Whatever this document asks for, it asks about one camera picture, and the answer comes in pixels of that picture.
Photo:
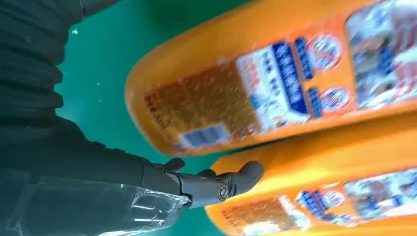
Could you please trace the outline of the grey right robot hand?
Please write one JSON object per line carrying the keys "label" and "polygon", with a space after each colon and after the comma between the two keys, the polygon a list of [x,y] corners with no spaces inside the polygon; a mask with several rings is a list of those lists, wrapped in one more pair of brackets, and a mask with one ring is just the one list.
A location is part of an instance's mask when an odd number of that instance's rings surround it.
{"label": "grey right robot hand", "polygon": [[252,189],[264,168],[181,174],[89,141],[57,115],[69,29],[112,0],[0,3],[0,233],[3,236],[136,236],[174,225],[183,209]]}

